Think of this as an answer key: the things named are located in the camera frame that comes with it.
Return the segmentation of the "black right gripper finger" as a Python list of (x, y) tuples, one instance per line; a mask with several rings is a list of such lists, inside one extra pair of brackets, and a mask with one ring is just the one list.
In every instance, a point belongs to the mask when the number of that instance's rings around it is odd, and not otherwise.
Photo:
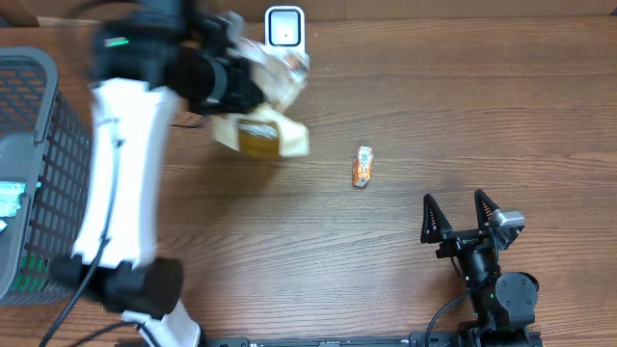
[(491, 236), (496, 248), (503, 249), (503, 240), (499, 231), (499, 207), (481, 189), (474, 192), (474, 203), (480, 235), (485, 237)]
[(422, 244), (440, 243), (453, 231), (432, 195), (423, 197), (423, 222), (420, 234)]

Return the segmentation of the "clear brown snack bag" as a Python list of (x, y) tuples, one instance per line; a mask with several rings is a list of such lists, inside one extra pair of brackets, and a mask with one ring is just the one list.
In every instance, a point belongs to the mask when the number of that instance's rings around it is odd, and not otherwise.
[(307, 127), (284, 114), (308, 83), (309, 55), (300, 48), (246, 38), (239, 41), (237, 53), (250, 61), (252, 81), (264, 100), (250, 111), (214, 117), (214, 140), (252, 157), (309, 155)]

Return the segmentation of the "orange snack packet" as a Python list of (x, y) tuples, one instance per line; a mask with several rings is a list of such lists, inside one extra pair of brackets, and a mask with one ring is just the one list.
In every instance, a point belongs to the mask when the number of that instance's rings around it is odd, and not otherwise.
[(364, 188), (372, 176), (374, 155), (371, 147), (360, 146), (354, 155), (352, 184)]

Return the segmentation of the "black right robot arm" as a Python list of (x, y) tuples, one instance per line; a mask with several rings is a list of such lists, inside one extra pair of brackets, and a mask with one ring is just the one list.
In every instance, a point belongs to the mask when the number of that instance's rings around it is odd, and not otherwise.
[[(525, 217), (517, 209), (500, 208), (478, 189), (474, 192), (477, 227), (456, 230), (432, 195), (423, 197), (420, 242), (436, 244), (436, 257), (450, 260), (465, 291), (432, 317), (422, 337), (410, 343), (423, 346), (516, 347), (541, 346), (542, 337), (528, 326), (535, 322), (539, 282), (526, 272), (501, 271), (500, 254), (524, 229)], [(445, 337), (434, 332), (439, 318), (451, 307), (470, 299), (474, 319), (461, 323)]]

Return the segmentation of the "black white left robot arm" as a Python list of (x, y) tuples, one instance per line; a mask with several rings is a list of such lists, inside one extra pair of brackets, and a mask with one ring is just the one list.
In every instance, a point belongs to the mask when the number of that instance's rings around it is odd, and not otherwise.
[(191, 1), (141, 1), (92, 41), (93, 148), (87, 206), (51, 278), (135, 328), (146, 346), (203, 346), (181, 301), (182, 263), (157, 251), (157, 206), (170, 130), (181, 106), (246, 113), (263, 91), (238, 52), (243, 18)]

